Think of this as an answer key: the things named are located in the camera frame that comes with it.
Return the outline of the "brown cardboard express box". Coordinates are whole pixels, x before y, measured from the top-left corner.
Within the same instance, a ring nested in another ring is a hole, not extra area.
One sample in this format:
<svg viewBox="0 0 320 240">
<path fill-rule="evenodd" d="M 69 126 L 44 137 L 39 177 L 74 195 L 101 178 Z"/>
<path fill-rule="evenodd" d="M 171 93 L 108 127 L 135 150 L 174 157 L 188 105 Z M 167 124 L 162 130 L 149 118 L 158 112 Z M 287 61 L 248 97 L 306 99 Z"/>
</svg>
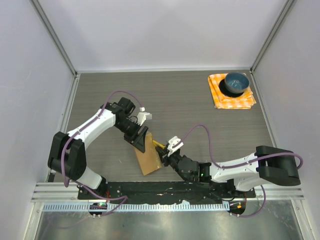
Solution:
<svg viewBox="0 0 320 240">
<path fill-rule="evenodd" d="M 153 173 L 162 168 L 162 162 L 160 156 L 156 151 L 156 147 L 153 143 L 153 135 L 151 132 L 147 132 L 145 136 L 145 152 L 142 153 L 138 149 L 134 148 L 137 161 L 139 163 L 141 172 L 144 176 Z"/>
</svg>

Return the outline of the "yellow utility knife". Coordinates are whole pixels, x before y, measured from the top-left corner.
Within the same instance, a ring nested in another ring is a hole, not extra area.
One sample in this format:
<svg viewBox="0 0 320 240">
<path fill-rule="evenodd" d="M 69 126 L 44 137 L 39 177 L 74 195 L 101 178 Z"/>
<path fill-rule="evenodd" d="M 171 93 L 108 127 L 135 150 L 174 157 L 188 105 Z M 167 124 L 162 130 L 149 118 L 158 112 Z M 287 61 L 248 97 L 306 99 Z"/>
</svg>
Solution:
<svg viewBox="0 0 320 240">
<path fill-rule="evenodd" d="M 157 142 L 156 140 L 153 140 L 152 143 L 153 143 L 153 145 L 154 145 L 155 147 L 159 147 L 159 148 L 161 148 L 161 149 L 164 149 L 164 148 L 165 148 L 165 146 L 164 146 L 163 144 Z"/>
</svg>

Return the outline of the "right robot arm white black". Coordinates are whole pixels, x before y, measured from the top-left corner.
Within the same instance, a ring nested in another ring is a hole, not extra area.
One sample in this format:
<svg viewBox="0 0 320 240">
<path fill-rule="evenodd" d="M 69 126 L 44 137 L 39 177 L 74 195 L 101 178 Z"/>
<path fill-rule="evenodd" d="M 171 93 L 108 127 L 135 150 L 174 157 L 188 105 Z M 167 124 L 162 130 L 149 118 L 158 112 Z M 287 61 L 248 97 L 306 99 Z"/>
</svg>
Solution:
<svg viewBox="0 0 320 240">
<path fill-rule="evenodd" d="M 160 161 L 170 166 L 184 181 L 222 184 L 226 193 L 233 198 L 256 186 L 274 184 L 291 187 L 301 183 L 296 163 L 298 155 L 290 150 L 260 145 L 256 151 L 226 162 L 198 162 L 177 150 L 170 153 L 156 146 Z"/>
</svg>

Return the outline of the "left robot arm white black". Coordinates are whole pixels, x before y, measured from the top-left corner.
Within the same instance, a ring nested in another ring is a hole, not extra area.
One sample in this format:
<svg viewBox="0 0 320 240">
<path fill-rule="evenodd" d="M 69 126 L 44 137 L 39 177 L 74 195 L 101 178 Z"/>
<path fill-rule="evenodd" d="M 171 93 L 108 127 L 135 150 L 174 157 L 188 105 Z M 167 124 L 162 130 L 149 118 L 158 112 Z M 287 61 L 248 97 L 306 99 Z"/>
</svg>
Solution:
<svg viewBox="0 0 320 240">
<path fill-rule="evenodd" d="M 123 133 L 126 142 L 144 153 L 148 127 L 143 124 L 152 118 L 152 114 L 141 107 L 135 120 L 132 120 L 131 114 L 135 108 L 130 99 L 122 97 L 118 102 L 102 105 L 95 115 L 79 127 L 67 133 L 56 133 L 50 148 L 48 167 L 68 180 L 87 186 L 93 198 L 102 199 L 107 192 L 107 181 L 88 167 L 86 150 L 102 133 L 115 127 Z"/>
</svg>

